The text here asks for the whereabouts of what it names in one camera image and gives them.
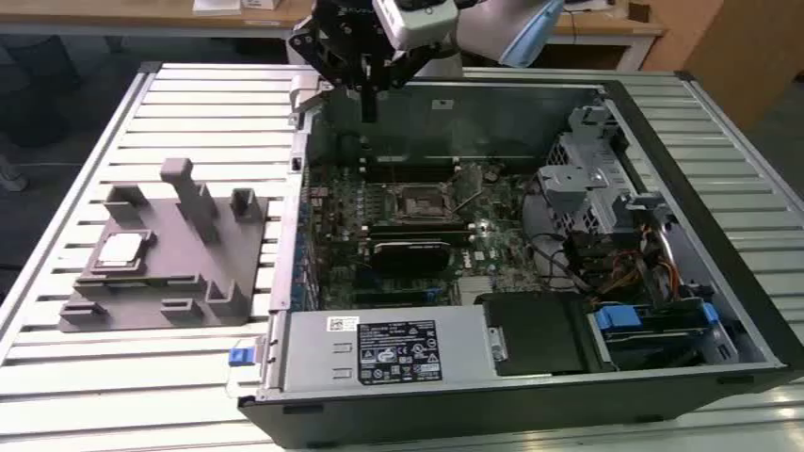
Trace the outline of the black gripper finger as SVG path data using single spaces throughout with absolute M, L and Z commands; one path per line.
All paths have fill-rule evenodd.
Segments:
M 433 44 L 405 51 L 399 56 L 389 53 L 369 56 L 369 122 L 378 119 L 379 93 L 399 89 L 433 57 Z
M 329 49 L 326 37 L 314 17 L 293 29 L 287 44 L 319 76 L 334 86 L 347 89 L 358 100 L 361 121 L 369 122 L 369 84 L 363 56 L 345 59 Z

